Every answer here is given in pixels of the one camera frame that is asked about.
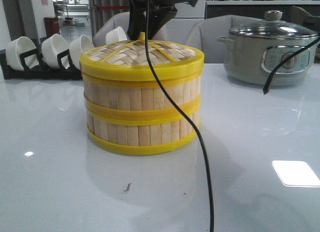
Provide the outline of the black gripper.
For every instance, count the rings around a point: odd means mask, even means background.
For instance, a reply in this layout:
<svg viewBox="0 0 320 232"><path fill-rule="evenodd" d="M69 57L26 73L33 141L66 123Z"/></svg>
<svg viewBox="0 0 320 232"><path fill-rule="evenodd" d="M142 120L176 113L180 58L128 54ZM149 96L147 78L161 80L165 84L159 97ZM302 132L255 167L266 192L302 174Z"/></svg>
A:
<svg viewBox="0 0 320 232"><path fill-rule="evenodd" d="M146 4L147 0L128 0L129 1L129 24L127 35L130 40L137 40L141 32L145 31L146 26ZM195 7L198 0L149 0L159 5L175 5L187 3ZM147 38L152 39L156 33L171 19L178 10L175 6L153 6L148 10L147 15Z"/></svg>

